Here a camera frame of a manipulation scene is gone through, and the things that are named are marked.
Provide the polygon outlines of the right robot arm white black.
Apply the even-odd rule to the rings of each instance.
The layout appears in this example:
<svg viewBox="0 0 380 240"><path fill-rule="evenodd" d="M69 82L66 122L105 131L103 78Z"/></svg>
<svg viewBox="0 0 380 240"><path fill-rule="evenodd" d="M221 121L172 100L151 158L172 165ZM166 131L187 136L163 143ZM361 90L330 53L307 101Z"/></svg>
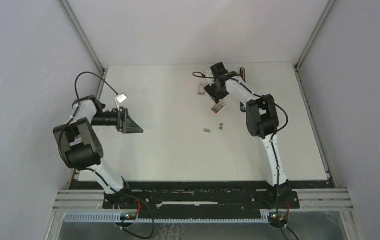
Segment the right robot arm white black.
<svg viewBox="0 0 380 240"><path fill-rule="evenodd" d="M235 96L245 105L246 128L265 149L267 160L267 182L272 187L280 187L288 182L282 164L278 144L279 116L281 110L285 116L285 124L289 117L286 111L275 103L272 95L261 95L250 87L235 71L226 70L222 62L216 63L204 73L193 73L207 80L205 92L215 103L219 103L228 95Z"/></svg>

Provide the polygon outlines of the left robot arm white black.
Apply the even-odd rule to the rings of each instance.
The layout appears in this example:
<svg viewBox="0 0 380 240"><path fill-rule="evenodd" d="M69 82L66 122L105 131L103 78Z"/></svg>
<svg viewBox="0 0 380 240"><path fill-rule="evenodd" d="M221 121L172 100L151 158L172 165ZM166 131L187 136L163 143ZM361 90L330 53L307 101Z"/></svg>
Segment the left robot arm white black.
<svg viewBox="0 0 380 240"><path fill-rule="evenodd" d="M142 134L144 130L131 118L127 108L120 106L106 111L105 107L94 95L75 100L68 122L55 127L53 135L65 165L90 174L105 194L116 194L116 204L127 209L133 205L135 196L125 189L124 178L106 163L94 127L114 127L122 134Z"/></svg>

